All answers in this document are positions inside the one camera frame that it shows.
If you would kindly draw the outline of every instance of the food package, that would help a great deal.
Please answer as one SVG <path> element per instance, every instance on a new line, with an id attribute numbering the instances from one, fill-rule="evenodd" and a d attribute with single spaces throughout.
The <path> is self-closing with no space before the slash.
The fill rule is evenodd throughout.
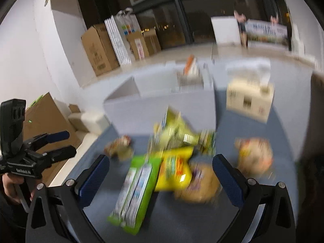
<path id="1" fill-rule="evenodd" d="M 161 165 L 161 157 L 135 156 L 108 220 L 133 235 L 144 220 Z"/>
<path id="2" fill-rule="evenodd" d="M 273 153 L 266 139 L 236 139 L 235 147 L 239 150 L 238 169 L 242 173 L 263 174 L 272 165 Z"/>
<path id="3" fill-rule="evenodd" d="M 221 190 L 213 167 L 206 163 L 190 164 L 193 177 L 188 188 L 174 192 L 177 199 L 189 203 L 207 203 L 215 199 Z"/>
<path id="4" fill-rule="evenodd" d="M 155 191 L 175 191 L 189 186 L 192 172 L 188 160 L 192 156 L 192 152 L 193 146 L 188 146 L 150 155 L 150 157 L 162 158 Z"/>
<path id="5" fill-rule="evenodd" d="M 179 86 L 193 86 L 193 85 L 204 85 L 203 77 L 200 74 L 197 58 L 194 55 L 190 55 L 187 63 L 183 69 L 183 73 L 178 73 Z"/>
<path id="6" fill-rule="evenodd" d="M 161 124 L 154 126 L 154 138 L 149 152 L 169 150 L 184 146 L 197 146 L 202 153 L 214 155 L 215 132 L 193 132 L 179 112 L 168 108 Z"/>
<path id="7" fill-rule="evenodd" d="M 114 157 L 115 155 L 117 155 L 120 161 L 125 161 L 130 159 L 134 154 L 133 149 L 129 146 L 130 143 L 130 137 L 123 135 L 120 138 L 117 138 L 113 142 L 109 143 L 105 147 L 104 151 L 109 157 Z"/>

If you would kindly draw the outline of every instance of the blue table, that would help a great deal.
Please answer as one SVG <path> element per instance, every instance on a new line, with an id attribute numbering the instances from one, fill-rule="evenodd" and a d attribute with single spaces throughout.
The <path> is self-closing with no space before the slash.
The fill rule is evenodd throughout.
<path id="1" fill-rule="evenodd" d="M 271 110 L 267 124 L 256 122 L 247 117 L 225 110 L 224 91 L 216 92 L 217 131 L 216 149 L 236 166 L 238 152 L 234 148 L 237 137 L 264 137 L 270 140 L 273 154 L 273 175 L 270 179 L 259 178 L 261 184 L 286 184 L 292 202 L 295 220 L 298 210 L 297 177 L 292 153 L 274 109 Z M 118 136 L 113 127 L 109 127 L 71 171 L 67 179 L 77 178 L 83 169 L 88 168 L 104 146 Z M 148 136 L 133 136 L 133 148 L 136 155 L 146 152 Z M 195 156 L 192 160 L 211 163 L 212 158 Z M 88 219 L 106 242 L 179 242 L 210 243 L 216 242 L 235 217 L 238 209 L 231 205 L 224 191 L 215 204 L 187 204 L 175 200 L 171 192 L 154 193 L 140 232 L 130 235 L 120 227 L 107 222 L 113 211 L 120 189 L 128 172 L 130 163 L 111 160 L 109 173 L 96 194 L 92 204 L 84 209 Z M 256 229 L 263 207 L 259 207 L 249 232 L 243 242 L 248 242 Z"/>

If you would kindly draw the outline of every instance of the white bag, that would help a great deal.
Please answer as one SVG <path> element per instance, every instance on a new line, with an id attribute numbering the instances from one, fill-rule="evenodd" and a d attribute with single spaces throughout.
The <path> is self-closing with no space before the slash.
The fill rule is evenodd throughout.
<path id="1" fill-rule="evenodd" d="M 131 46 L 126 35 L 141 31 L 137 18 L 132 14 L 131 8 L 119 11 L 116 16 L 105 20 L 106 28 L 115 50 L 119 65 L 124 66 L 135 61 Z"/>

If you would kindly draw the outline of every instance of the human hand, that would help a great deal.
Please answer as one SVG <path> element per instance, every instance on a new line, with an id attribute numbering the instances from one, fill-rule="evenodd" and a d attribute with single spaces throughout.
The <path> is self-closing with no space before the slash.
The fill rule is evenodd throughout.
<path id="1" fill-rule="evenodd" d="M 239 14 L 236 10 L 234 10 L 234 17 L 239 23 L 246 22 L 246 17 L 244 14 Z"/>
<path id="2" fill-rule="evenodd" d="M 42 180 L 36 180 L 35 187 L 41 182 L 42 182 Z M 24 177 L 15 175 L 13 173 L 6 173 L 6 174 L 2 175 L 2 183 L 3 183 L 3 187 L 4 187 L 4 193 L 9 198 L 9 200 L 13 204 L 20 204 L 20 198 L 17 194 L 16 188 L 14 185 L 15 184 L 17 184 L 17 185 L 23 184 Z M 32 200 L 34 193 L 35 193 L 35 189 L 33 189 L 33 191 L 31 192 L 30 200 Z"/>
<path id="3" fill-rule="evenodd" d="M 271 22 L 271 24 L 272 24 L 273 26 L 276 25 L 276 24 L 278 24 L 278 23 L 279 23 L 278 15 L 277 15 L 276 17 L 271 16 L 271 17 L 270 17 L 270 22 Z"/>

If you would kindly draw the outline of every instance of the beige box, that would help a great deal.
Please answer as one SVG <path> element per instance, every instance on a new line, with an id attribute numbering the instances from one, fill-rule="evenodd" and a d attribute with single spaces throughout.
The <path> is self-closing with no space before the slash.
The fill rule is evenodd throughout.
<path id="1" fill-rule="evenodd" d="M 90 27 L 82 35 L 81 40 L 96 76 L 119 67 L 104 23 Z"/>
<path id="2" fill-rule="evenodd" d="M 266 123 L 274 96 L 274 86 L 234 79 L 227 85 L 226 109 Z"/>

